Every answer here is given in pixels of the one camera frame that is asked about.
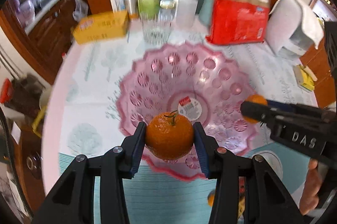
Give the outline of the person's right hand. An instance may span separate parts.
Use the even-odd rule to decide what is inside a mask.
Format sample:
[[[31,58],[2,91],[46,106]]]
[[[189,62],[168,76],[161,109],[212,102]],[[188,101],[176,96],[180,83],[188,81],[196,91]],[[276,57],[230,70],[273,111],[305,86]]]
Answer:
[[[318,161],[310,159],[306,182],[299,202],[299,210],[302,215],[308,214],[317,207],[319,203],[318,192],[321,186],[322,178],[318,172]]]

